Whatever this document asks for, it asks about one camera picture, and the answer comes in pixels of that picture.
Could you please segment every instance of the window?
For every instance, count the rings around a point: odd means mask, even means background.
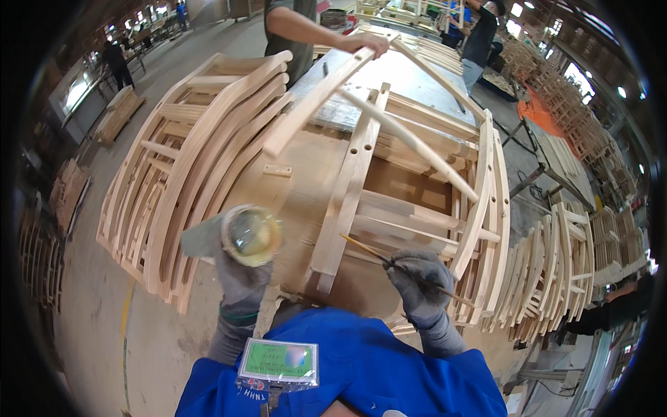
[[[511,14],[515,15],[516,17],[519,17],[521,15],[521,12],[524,11],[524,8],[519,5],[519,3],[514,3],[512,5],[512,11],[510,12]]]
[[[560,32],[560,28],[563,26],[563,21],[561,19],[556,19],[554,25],[549,28],[549,32],[557,35]]]
[[[510,32],[514,37],[518,38],[519,34],[521,33],[521,25],[516,23],[515,21],[509,19],[507,20],[507,23],[505,24],[505,27],[507,28],[507,31]]]
[[[574,83],[579,85],[579,90],[581,91],[583,97],[582,103],[588,104],[591,98],[595,95],[595,91],[590,86],[588,78],[586,78],[584,74],[579,71],[579,67],[577,67],[574,63],[571,63],[567,70],[565,70],[564,77],[566,79],[572,78]]]

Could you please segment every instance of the blue shirt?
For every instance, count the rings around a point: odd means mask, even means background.
[[[413,416],[507,416],[482,353],[426,356],[398,340],[378,319],[313,308],[265,339],[319,344],[319,387],[284,393],[271,417],[319,416],[341,398],[366,416],[387,410]],[[176,416],[259,416],[268,393],[236,386],[237,367],[199,359]]]

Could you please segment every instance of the human hand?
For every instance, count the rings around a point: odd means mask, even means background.
[[[454,292],[454,278],[443,261],[432,252],[400,250],[392,264],[383,267],[403,298],[403,309],[418,328],[429,328],[444,313],[450,297],[420,283],[427,280]]]
[[[359,49],[368,46],[376,53],[373,59],[377,59],[389,50],[389,41],[383,37],[362,33],[359,35],[343,36],[336,47],[342,51],[355,53]]]
[[[220,234],[213,235],[213,257],[217,278],[224,292],[220,307],[241,315],[259,310],[264,290],[271,280],[273,262],[258,267],[239,264],[222,248]]]

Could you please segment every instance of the wooden block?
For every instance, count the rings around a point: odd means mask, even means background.
[[[264,173],[267,175],[276,175],[278,177],[290,178],[292,174],[292,167],[267,163],[264,165]]]

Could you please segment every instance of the wooden dowel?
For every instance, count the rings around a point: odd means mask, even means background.
[[[433,168],[441,173],[448,182],[450,182],[456,189],[460,190],[472,203],[476,203],[480,198],[475,190],[461,177],[458,172],[454,171],[447,162],[445,162],[440,155],[438,155],[429,145],[417,137],[414,133],[408,130],[405,126],[398,123],[392,116],[378,111],[375,107],[369,105],[364,100],[357,98],[354,94],[344,89],[338,89],[343,97],[349,100],[352,104],[367,111],[374,119],[378,120],[382,125],[386,126],[394,135],[399,138],[406,146],[422,156]]]
[[[361,249],[365,250],[365,251],[368,252],[369,254],[378,257],[378,258],[381,259],[383,262],[386,262],[387,264],[392,264],[392,262],[391,262],[389,259],[387,259],[387,257],[382,256],[381,254],[377,253],[375,250],[373,250],[372,248],[369,248],[368,246],[364,245],[363,243],[358,242],[358,241],[352,239],[352,238],[349,237],[349,236],[343,235],[342,233],[339,233],[339,235],[340,235],[341,237],[345,238],[348,242],[350,242],[350,243],[352,243],[352,244],[355,244],[356,246],[358,246],[358,247],[360,247]],[[454,294],[452,294],[451,292],[445,290],[443,287],[437,285],[437,284],[434,283],[434,282],[431,282],[431,281],[427,281],[427,282],[431,283],[431,285],[433,285],[433,287],[437,288],[441,293],[445,294],[446,296],[450,297],[451,299],[456,300],[456,301],[458,301],[458,302],[461,302],[461,303],[463,303],[463,304],[465,304],[465,305],[467,305],[467,306],[475,307],[475,304],[472,303],[471,301],[468,301],[468,300],[466,300],[466,299],[464,299],[464,298],[461,298],[461,297],[459,297],[459,296],[455,296]]]

